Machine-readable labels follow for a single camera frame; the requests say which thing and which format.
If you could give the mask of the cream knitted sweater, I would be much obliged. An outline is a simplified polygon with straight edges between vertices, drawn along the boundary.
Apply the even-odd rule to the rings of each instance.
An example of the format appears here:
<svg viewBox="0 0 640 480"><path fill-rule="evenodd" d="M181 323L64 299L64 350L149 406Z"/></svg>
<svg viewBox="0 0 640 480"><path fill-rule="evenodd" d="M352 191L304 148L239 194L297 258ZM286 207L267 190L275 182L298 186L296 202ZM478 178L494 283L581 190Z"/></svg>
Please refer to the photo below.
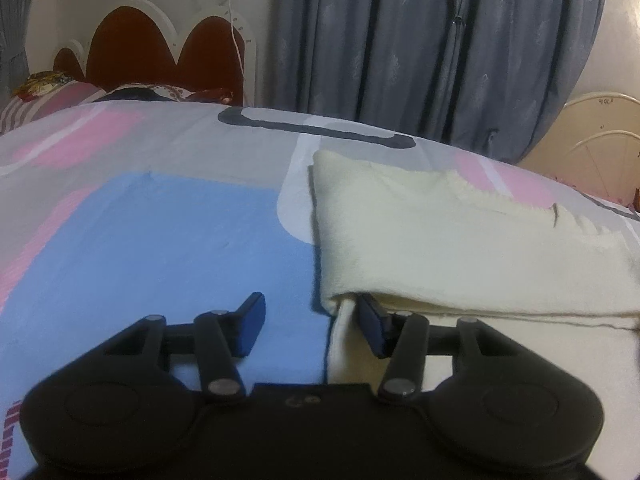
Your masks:
<svg viewBox="0 0 640 480"><path fill-rule="evenodd" d="M377 385L356 298L451 324L475 316L582 379L605 412L590 464L639 474L639 219L579 197L534 202L454 170L314 155L320 294L334 384Z"/></svg>

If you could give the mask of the patterned pastel bed sheet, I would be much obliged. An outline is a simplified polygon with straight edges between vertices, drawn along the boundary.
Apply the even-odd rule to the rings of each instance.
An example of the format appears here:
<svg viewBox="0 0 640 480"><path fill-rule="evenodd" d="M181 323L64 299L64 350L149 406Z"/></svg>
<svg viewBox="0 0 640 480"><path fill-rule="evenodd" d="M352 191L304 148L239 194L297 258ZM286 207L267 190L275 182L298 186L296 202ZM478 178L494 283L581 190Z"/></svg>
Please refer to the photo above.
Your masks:
<svg viewBox="0 0 640 480"><path fill-rule="evenodd" d="M247 385L326 379L308 169L328 150L457 171L522 204L564 206L639 247L639 218L531 172L356 122L220 105L114 101L1 139L1 474L35 465L18 426L41 379L148 314L190 322L252 292L266 324Z"/></svg>

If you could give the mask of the cream arched footboard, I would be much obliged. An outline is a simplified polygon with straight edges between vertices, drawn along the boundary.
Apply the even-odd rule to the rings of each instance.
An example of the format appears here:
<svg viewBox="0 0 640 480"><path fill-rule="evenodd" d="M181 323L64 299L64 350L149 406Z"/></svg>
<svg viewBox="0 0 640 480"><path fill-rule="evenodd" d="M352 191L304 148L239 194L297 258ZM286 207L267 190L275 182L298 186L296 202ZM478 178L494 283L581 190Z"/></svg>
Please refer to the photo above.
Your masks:
<svg viewBox="0 0 640 480"><path fill-rule="evenodd" d="M628 206L639 192L639 100L591 92L568 102L518 166Z"/></svg>

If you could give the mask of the blue-grey curtain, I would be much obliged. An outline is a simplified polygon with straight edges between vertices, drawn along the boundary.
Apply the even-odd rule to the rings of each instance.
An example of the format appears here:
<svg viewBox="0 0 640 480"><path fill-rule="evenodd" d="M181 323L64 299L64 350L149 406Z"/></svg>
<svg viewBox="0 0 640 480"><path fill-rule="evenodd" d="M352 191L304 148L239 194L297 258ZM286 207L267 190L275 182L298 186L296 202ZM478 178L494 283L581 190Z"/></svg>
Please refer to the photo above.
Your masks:
<svg viewBox="0 0 640 480"><path fill-rule="evenodd" d="M274 0L267 98L518 162L547 133L604 0Z"/></svg>

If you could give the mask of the floral pillows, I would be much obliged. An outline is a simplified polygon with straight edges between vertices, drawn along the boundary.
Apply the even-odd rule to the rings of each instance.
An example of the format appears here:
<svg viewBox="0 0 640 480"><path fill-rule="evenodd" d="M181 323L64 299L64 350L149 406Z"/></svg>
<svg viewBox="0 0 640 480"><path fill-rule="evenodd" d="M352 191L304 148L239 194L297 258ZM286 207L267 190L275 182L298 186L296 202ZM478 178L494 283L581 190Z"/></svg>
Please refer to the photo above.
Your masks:
<svg viewBox="0 0 640 480"><path fill-rule="evenodd" d="M172 84L123 84L106 91L59 70L29 76L13 91L1 111L1 133L6 134L60 110L96 101L135 100L203 102L230 105L235 95L227 88L190 91Z"/></svg>

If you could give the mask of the red white scalloped headboard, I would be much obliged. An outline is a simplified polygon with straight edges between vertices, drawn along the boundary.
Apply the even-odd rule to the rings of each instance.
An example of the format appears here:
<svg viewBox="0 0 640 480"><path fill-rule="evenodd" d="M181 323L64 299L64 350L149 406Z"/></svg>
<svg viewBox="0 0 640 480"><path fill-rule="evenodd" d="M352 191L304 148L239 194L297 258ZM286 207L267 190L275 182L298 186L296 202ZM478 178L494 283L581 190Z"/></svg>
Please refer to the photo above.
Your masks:
<svg viewBox="0 0 640 480"><path fill-rule="evenodd" d="M107 12L85 44L58 46L52 67L106 91L123 84L227 88L234 105L255 103L257 44L250 25L226 6L195 13L182 29L149 0Z"/></svg>

